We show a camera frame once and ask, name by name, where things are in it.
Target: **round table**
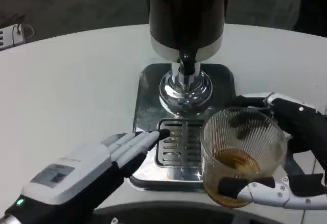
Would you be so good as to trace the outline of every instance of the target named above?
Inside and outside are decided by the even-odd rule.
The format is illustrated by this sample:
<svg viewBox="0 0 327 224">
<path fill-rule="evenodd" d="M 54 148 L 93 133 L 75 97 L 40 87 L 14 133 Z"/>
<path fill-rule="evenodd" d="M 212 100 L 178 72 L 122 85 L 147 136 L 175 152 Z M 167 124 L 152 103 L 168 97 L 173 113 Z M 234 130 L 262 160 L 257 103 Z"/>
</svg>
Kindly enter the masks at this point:
<svg viewBox="0 0 327 224">
<path fill-rule="evenodd" d="M 326 46 L 327 39 L 313 35 L 227 24 L 220 51 L 207 62 L 229 67 L 237 94 L 276 91 L 324 112 Z M 151 48 L 148 25 L 75 33 L 1 52 L 0 212 L 57 157 L 131 131 L 139 73 L 162 62 Z M 306 173 L 313 171 L 310 152 L 296 160 Z M 126 181 L 101 207 L 150 200 L 215 205 L 204 193 L 138 191 Z M 242 210 L 282 223 L 300 224 L 303 217 L 303 211 L 255 204 Z"/>
</svg>

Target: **dark floor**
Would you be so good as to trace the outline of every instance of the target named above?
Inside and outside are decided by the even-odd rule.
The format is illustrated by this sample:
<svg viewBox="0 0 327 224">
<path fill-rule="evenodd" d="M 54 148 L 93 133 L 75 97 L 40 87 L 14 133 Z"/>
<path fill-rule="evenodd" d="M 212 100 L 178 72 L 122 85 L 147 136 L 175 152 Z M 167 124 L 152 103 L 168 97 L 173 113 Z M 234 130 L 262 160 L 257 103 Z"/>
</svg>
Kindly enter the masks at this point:
<svg viewBox="0 0 327 224">
<path fill-rule="evenodd" d="M 300 0 L 229 0 L 226 22 L 292 30 L 299 9 Z M 34 28 L 28 41 L 148 22 L 145 0 L 0 0 L 0 24 L 14 14 Z"/>
</svg>

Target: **ribbed glass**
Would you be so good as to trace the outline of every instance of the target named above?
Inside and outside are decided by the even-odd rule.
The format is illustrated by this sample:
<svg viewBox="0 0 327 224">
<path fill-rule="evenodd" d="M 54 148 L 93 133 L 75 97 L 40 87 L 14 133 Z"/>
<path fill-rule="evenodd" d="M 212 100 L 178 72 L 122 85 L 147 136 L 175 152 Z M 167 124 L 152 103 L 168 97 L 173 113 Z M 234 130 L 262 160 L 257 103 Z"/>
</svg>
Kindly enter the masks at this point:
<svg viewBox="0 0 327 224">
<path fill-rule="evenodd" d="M 206 122 L 201 134 L 204 187 L 220 205 L 245 206 L 248 203 L 219 195 L 219 180 L 272 176 L 286 151 L 283 131 L 266 115 L 248 108 L 219 111 Z"/>
</svg>

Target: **white robotic hand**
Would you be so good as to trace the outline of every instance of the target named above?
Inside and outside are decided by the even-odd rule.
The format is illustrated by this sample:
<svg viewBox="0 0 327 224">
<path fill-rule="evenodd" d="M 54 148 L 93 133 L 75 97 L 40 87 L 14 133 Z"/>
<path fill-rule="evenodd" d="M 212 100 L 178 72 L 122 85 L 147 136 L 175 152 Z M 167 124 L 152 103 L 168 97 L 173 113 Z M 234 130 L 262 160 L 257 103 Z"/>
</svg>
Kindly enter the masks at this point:
<svg viewBox="0 0 327 224">
<path fill-rule="evenodd" d="M 284 166 L 288 176 L 280 181 L 273 177 L 255 179 L 223 178 L 218 193 L 238 200 L 286 209 L 327 209 L 327 187 L 322 185 L 323 174 L 304 175 L 293 159 L 294 153 L 311 150 L 323 169 L 327 170 L 327 117 L 313 106 L 278 93 L 240 95 L 231 107 L 255 107 L 273 117 L 284 131 L 292 135 L 288 141 Z M 234 127 L 241 127 L 249 117 L 232 118 Z M 240 130 L 239 139 L 246 137 Z"/>
<path fill-rule="evenodd" d="M 167 129 L 113 135 L 59 158 L 23 187 L 0 224 L 81 223 L 130 177 Z"/>
</svg>

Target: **label sticker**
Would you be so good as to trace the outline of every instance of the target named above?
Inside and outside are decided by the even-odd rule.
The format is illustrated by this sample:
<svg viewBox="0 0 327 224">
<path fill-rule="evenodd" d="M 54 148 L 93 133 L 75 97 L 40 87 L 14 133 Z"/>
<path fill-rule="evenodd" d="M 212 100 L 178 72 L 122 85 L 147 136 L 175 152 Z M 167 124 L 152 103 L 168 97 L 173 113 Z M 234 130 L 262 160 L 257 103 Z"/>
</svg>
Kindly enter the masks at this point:
<svg viewBox="0 0 327 224">
<path fill-rule="evenodd" d="M 31 182 L 38 183 L 44 186 L 55 188 L 59 183 L 61 183 L 75 168 L 61 165 L 61 164 L 51 164 L 36 177 L 31 180 Z"/>
</svg>

